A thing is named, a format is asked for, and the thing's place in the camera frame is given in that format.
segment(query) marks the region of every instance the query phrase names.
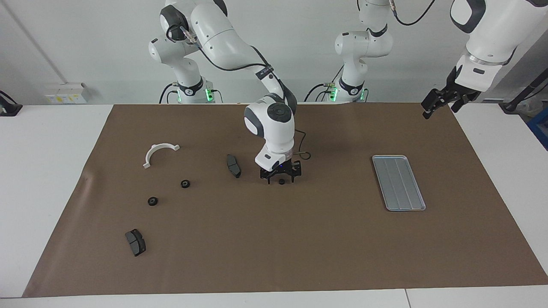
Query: brown work surface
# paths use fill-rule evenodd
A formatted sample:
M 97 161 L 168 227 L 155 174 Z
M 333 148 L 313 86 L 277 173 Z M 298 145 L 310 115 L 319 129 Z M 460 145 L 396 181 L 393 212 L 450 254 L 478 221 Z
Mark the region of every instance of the brown work surface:
M 115 106 L 24 296 L 548 284 L 448 108 L 426 121 L 418 104 L 299 106 L 312 159 L 283 186 L 259 179 L 264 141 L 243 109 Z M 181 149 L 144 169 L 163 142 Z M 371 162 L 386 154 L 409 158 L 424 212 L 386 210 Z

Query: silver tray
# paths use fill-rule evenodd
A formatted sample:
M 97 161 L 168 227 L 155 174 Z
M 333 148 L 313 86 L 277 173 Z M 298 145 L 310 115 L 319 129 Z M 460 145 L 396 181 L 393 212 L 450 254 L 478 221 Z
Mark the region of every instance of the silver tray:
M 404 155 L 375 155 L 373 165 L 390 211 L 425 210 L 419 186 Z

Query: rubber grommet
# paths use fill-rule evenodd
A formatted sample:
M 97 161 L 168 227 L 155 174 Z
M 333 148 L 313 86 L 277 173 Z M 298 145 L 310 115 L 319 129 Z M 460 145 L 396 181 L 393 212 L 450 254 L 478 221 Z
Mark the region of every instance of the rubber grommet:
M 190 181 L 189 180 L 183 180 L 181 182 L 181 187 L 182 188 L 189 188 L 190 187 Z
M 150 198 L 149 198 L 149 205 L 150 205 L 150 206 L 153 207 L 153 206 L 155 206 L 155 205 L 157 205 L 157 204 L 158 204 L 158 198 L 156 198 L 156 197 L 150 197 Z

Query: robotic arm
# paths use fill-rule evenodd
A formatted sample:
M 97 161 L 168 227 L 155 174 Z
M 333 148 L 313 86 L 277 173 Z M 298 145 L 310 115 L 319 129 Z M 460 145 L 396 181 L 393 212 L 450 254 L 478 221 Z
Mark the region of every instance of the robotic arm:
M 158 63 L 169 65 L 175 71 L 179 101 L 183 104 L 215 103 L 211 93 L 213 83 L 200 75 L 198 64 L 186 55 L 197 51 L 194 45 L 155 38 L 149 43 L 149 53 Z
M 367 73 L 367 64 L 362 58 L 386 56 L 392 50 L 393 39 L 386 23 L 389 0 L 359 0 L 358 4 L 359 19 L 366 30 L 345 32 L 335 40 L 335 50 L 344 60 L 344 70 L 331 94 L 333 101 L 358 100 Z
M 185 0 L 166 4 L 161 23 L 170 41 L 190 46 L 191 52 L 193 48 L 200 50 L 218 69 L 246 69 L 262 81 L 269 93 L 244 112 L 246 127 L 266 140 L 255 162 L 267 172 L 284 162 L 291 165 L 296 98 L 260 52 L 239 37 L 227 18 L 224 2 Z
M 430 118 L 436 109 L 450 102 L 454 102 L 453 112 L 458 112 L 488 90 L 546 12 L 548 0 L 455 0 L 451 20 L 470 39 L 466 53 L 447 77 L 445 88 L 432 89 L 424 99 L 423 116 Z

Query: wall outlet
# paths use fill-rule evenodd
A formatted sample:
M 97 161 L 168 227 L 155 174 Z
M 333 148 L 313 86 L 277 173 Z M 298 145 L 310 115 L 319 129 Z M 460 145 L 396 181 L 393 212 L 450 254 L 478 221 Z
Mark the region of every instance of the wall outlet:
M 57 92 L 59 92 L 59 89 L 47 89 L 45 91 L 45 99 L 47 99 L 50 104 L 58 104 L 59 102 L 57 101 Z
M 85 88 L 47 89 L 45 97 L 50 104 L 87 104 L 89 100 L 89 94 Z

